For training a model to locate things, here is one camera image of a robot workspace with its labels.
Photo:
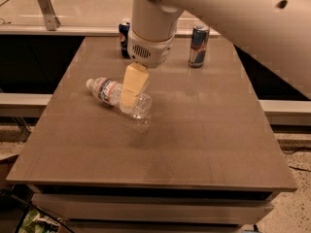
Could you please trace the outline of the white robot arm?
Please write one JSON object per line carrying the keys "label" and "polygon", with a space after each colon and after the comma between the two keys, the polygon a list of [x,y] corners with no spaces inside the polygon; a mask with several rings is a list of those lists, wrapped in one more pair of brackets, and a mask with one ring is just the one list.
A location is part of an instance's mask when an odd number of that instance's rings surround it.
{"label": "white robot arm", "polygon": [[311,0],[133,0],[129,56],[162,64],[184,11],[311,98]]}

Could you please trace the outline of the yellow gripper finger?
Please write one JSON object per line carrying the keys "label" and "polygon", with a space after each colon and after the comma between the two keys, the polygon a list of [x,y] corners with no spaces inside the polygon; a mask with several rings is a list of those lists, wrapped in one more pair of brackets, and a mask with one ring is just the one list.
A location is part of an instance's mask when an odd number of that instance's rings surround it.
{"label": "yellow gripper finger", "polygon": [[142,64],[133,62],[126,67],[120,100],[120,109],[130,114],[137,104],[139,95],[147,87],[148,69]]}

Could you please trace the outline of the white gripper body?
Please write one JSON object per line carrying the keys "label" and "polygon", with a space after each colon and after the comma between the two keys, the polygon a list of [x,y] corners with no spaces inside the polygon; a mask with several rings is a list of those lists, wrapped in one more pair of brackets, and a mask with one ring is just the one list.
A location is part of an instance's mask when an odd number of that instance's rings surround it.
{"label": "white gripper body", "polygon": [[133,61],[148,68],[157,68],[167,60],[172,43],[172,38],[161,42],[147,41],[130,30],[127,51]]}

